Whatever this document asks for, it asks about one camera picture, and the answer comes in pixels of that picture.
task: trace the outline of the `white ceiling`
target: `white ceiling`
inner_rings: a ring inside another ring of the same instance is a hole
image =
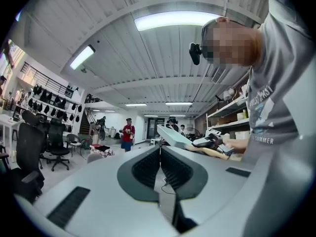
[[[134,19],[165,11],[194,10],[225,15],[246,26],[262,23],[268,0],[32,0],[24,8],[13,41],[48,69],[106,102],[147,103],[144,114],[196,116],[247,68],[216,69],[189,56],[200,42],[201,27],[170,26],[138,32]],[[69,64],[83,48],[96,52],[73,71]],[[80,71],[85,67],[87,73]],[[193,101],[191,108],[164,102]]]

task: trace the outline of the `red shirt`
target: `red shirt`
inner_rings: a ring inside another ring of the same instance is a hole
[[[132,142],[133,139],[130,138],[130,133],[127,133],[126,130],[130,130],[132,133],[135,134],[135,127],[133,125],[126,125],[123,128],[123,141],[125,142]]]

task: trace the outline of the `cable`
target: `cable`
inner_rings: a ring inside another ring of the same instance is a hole
[[[164,186],[166,186],[166,185],[168,185],[168,184],[169,184],[169,183],[166,183]],[[163,190],[163,187],[164,187],[164,186],[161,187],[161,190],[162,190],[163,192],[165,192],[165,191]],[[175,193],[169,193],[169,192],[165,192],[165,193],[167,193],[167,194],[172,194],[172,195],[176,195]]]

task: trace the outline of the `hand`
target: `hand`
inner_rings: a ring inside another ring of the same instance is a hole
[[[249,139],[245,140],[234,140],[234,139],[227,139],[224,140],[223,143],[228,148],[234,148],[236,153],[243,154],[247,149]]]

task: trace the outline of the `person in red shirt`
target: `person in red shirt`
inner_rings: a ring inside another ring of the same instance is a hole
[[[123,141],[120,148],[125,149],[125,152],[130,151],[135,136],[135,127],[132,125],[132,119],[127,118],[127,125],[123,128]]]

